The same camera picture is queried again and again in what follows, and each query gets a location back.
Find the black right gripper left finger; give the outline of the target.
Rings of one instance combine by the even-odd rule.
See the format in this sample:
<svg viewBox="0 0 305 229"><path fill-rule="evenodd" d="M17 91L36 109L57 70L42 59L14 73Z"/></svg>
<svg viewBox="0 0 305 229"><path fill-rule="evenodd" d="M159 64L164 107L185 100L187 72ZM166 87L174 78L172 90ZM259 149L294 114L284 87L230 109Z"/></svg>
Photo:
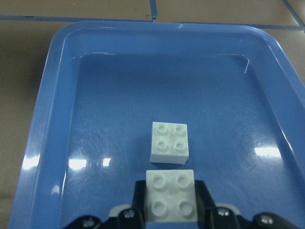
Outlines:
<svg viewBox="0 0 305 229"><path fill-rule="evenodd" d="M105 222L98 217L85 215L76 218L66 229L144 229L146 181L135 182L132 204L120 210L116 216L110 216Z"/></svg>

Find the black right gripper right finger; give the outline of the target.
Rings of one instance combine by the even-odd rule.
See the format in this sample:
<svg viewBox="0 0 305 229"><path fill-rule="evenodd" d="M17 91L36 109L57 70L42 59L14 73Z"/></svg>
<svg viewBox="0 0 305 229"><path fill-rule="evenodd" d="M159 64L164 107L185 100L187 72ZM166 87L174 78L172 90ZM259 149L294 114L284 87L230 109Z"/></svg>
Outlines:
<svg viewBox="0 0 305 229"><path fill-rule="evenodd" d="M204 181L194 182L197 224L200 229L296 229L293 223L271 212L262 212L247 220L228 205L215 204Z"/></svg>

